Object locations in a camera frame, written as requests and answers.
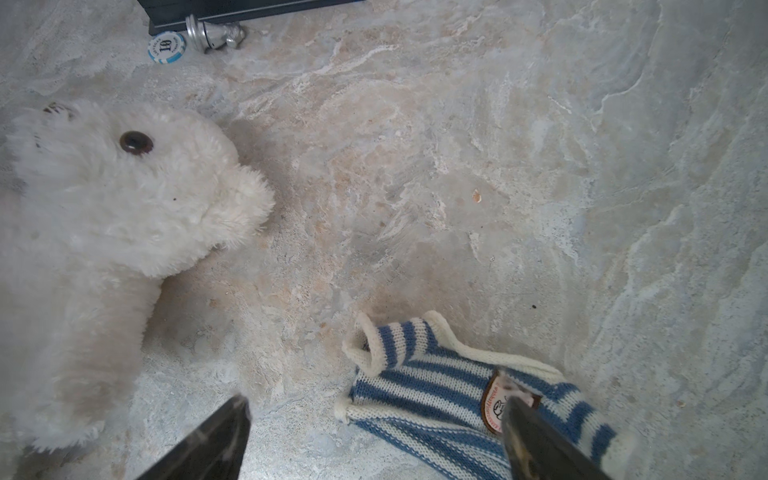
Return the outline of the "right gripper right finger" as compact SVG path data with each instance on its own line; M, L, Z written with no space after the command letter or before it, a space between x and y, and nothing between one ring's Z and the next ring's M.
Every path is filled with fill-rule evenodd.
M513 479L610 479L520 398L505 405L502 441Z

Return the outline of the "blue white striped sweater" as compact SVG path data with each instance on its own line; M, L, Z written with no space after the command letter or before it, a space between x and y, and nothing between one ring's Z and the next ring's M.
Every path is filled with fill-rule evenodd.
M381 326L359 313L342 350L357 370L336 418L449 479L511 478L499 436L512 394L608 477L627 475L636 438L610 426L557 368L465 345L436 311Z

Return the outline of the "white teddy bear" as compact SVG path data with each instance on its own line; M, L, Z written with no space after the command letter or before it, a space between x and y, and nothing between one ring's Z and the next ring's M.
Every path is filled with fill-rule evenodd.
M202 115L53 103L7 147L1 199L1 475L96 439L134 391L163 281L249 241L275 199Z

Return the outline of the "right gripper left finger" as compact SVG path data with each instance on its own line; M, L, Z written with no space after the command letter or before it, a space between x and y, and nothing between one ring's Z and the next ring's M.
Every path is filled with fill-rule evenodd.
M250 429L249 402L235 395L137 480L237 480Z

